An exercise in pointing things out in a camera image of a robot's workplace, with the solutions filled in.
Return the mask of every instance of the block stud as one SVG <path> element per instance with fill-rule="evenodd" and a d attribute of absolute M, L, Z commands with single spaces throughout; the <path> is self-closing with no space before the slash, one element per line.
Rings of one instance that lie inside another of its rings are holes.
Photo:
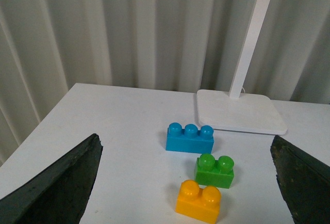
<path fill-rule="evenodd" d="M 202 126 L 201 127 L 201 133 L 200 133 L 200 136 L 203 138 L 203 139 L 212 139 L 213 137 L 213 133 L 214 133 L 214 130 L 212 127 L 210 127 L 209 125 L 205 125 L 205 126 Z"/>
<path fill-rule="evenodd" d="M 234 161 L 229 156 L 220 156 L 218 160 L 218 169 L 221 173 L 229 173 L 233 170 Z"/>
<path fill-rule="evenodd" d="M 180 123 L 173 122 L 169 126 L 169 133 L 173 136 L 180 136 L 182 134 L 182 126 Z"/>
<path fill-rule="evenodd" d="M 214 186 L 206 186 L 203 189 L 202 201 L 206 206 L 216 206 L 221 201 L 221 193 Z"/>
<path fill-rule="evenodd" d="M 195 138 L 198 133 L 198 128 L 194 124 L 188 124 L 185 127 L 185 136 L 188 138 Z"/>
<path fill-rule="evenodd" d="M 198 165 L 206 171 L 212 171 L 214 165 L 216 163 L 216 159 L 213 157 L 212 154 L 204 153 L 201 155 Z"/>
<path fill-rule="evenodd" d="M 195 200 L 200 192 L 198 183 L 194 180 L 185 180 L 181 183 L 180 195 L 189 201 Z"/>

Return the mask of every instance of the white table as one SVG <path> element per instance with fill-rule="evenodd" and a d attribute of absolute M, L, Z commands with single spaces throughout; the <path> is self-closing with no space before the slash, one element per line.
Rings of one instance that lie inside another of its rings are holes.
<path fill-rule="evenodd" d="M 330 165 L 330 106 L 273 101 L 285 139 Z M 167 127 L 197 124 L 193 93 L 76 84 L 0 167 L 0 198 L 92 133 L 104 146 L 81 224 L 203 223 L 174 212 L 198 154 L 165 151 Z M 273 136 L 215 131 L 213 155 L 235 161 L 218 223 L 293 223 L 270 154 Z"/>

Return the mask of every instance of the blue lego brick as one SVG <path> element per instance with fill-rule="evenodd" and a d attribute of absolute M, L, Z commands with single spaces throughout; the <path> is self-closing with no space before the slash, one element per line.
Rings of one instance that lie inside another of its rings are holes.
<path fill-rule="evenodd" d="M 177 151 L 186 153 L 211 153 L 214 138 L 214 130 L 206 125 L 201 130 L 194 124 L 186 125 L 185 129 L 177 123 L 171 123 L 167 131 L 167 151 Z"/>

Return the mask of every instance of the curtain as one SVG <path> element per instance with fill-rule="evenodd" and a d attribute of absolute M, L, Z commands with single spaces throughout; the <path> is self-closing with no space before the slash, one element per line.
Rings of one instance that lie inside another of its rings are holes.
<path fill-rule="evenodd" d="M 77 82 L 229 91 L 256 0 L 0 0 L 0 165 Z M 271 0 L 244 82 L 330 103 L 330 0 Z"/>

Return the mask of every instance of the lamp base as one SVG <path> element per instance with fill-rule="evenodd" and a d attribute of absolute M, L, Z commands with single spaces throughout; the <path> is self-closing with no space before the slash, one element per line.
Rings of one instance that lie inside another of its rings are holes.
<path fill-rule="evenodd" d="M 288 129 L 264 95 L 241 93 L 231 99 L 225 91 L 199 90 L 197 112 L 200 125 L 217 130 L 284 135 Z"/>

